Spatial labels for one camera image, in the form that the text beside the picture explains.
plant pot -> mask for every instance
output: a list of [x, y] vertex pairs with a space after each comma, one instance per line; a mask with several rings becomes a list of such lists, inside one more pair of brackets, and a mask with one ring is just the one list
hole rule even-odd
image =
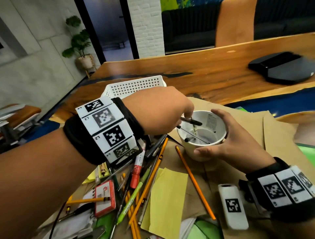
[[85, 57], [79, 57], [78, 60], [85, 70], [88, 70], [94, 67], [91, 55], [85, 55]]

dark couch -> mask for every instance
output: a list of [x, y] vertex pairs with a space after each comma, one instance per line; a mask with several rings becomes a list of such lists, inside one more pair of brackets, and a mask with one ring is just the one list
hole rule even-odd
[[[215, 45], [222, 0], [162, 12], [165, 51]], [[315, 0], [258, 0], [254, 39], [315, 32]]]

white remote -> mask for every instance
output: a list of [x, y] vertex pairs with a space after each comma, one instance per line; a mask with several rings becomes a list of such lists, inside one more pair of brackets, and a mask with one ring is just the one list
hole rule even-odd
[[219, 184], [218, 187], [228, 227], [234, 230], [248, 229], [248, 221], [238, 188], [233, 184]]

black door frame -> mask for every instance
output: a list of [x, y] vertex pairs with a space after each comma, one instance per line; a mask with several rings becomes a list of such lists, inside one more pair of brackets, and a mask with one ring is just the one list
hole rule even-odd
[[[138, 53], [138, 48], [136, 44], [136, 39], [135, 39], [135, 34], [134, 30], [132, 27], [132, 22], [131, 22], [131, 17], [130, 17], [130, 12], [128, 8], [128, 3], [127, 0], [119, 0], [121, 9], [123, 12], [123, 18], [125, 21], [126, 29], [127, 29], [127, 34], [131, 46], [131, 51], [134, 59], [139, 59], [139, 53]], [[100, 41], [96, 35], [93, 23], [91, 21], [91, 18], [89, 16], [88, 10], [86, 9], [86, 6], [84, 4], [83, 0], [74, 0], [75, 4], [77, 5], [78, 11], [80, 13], [80, 16], [82, 18], [82, 21], [85, 25], [86, 30], [90, 34], [90, 40], [91, 43], [95, 49], [96, 55], [100, 61], [100, 64], [103, 64], [106, 62], [102, 47], [100, 45]]]

live edge wood table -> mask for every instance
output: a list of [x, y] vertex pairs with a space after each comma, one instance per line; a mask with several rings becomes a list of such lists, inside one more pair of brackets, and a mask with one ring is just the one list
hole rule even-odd
[[247, 68], [258, 57], [292, 51], [315, 59], [315, 33], [271, 38], [161, 57], [131, 61], [105, 62], [56, 111], [54, 117], [65, 121], [75, 108], [101, 96], [106, 85], [126, 80], [162, 75], [167, 86], [186, 96], [227, 104], [246, 99], [292, 93], [315, 86], [315, 76], [297, 85], [268, 83]]

